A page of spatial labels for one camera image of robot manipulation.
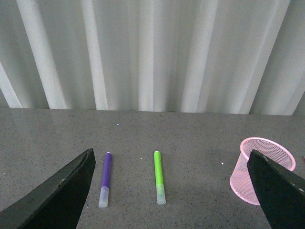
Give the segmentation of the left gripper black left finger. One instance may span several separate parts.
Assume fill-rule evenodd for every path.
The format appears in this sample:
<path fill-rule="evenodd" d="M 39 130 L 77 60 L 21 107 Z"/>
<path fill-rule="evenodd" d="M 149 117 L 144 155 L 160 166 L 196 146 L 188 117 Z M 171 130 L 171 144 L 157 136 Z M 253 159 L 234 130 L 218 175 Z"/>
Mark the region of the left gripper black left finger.
<path fill-rule="evenodd" d="M 0 213 L 2 229 L 74 229 L 86 202 L 95 169 L 87 149 Z"/>

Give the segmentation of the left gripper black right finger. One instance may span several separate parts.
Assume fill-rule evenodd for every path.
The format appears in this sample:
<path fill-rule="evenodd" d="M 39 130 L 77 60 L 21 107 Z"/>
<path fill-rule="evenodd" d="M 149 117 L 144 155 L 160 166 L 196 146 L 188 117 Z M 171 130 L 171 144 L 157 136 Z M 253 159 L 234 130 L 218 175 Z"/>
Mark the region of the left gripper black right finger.
<path fill-rule="evenodd" d="M 257 150 L 247 162 L 255 194 L 273 229 L 305 227 L 305 180 Z"/>

